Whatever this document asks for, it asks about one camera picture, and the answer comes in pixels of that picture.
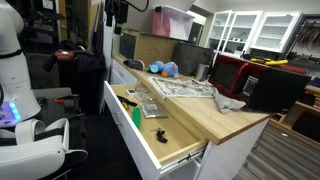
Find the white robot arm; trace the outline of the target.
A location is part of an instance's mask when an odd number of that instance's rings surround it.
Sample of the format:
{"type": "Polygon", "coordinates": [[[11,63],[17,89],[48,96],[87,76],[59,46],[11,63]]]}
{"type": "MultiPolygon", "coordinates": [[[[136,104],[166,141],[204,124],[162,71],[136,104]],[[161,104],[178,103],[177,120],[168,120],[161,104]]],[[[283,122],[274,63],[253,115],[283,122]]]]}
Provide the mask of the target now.
{"type": "Polygon", "coordinates": [[[84,163],[88,152],[69,147],[69,121],[49,125],[31,89],[26,55],[18,40],[24,22],[0,0],[0,180],[57,180],[84,163]]]}

